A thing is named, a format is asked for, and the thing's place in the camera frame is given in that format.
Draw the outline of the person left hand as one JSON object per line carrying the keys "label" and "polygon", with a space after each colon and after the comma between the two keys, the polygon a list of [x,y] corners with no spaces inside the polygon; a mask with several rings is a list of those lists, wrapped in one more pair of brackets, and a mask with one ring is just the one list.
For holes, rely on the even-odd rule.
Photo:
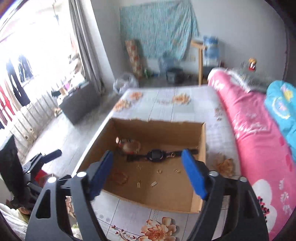
{"label": "person left hand", "polygon": [[30,215],[32,213],[30,210],[26,209],[25,207],[18,208],[18,211],[23,215]]}

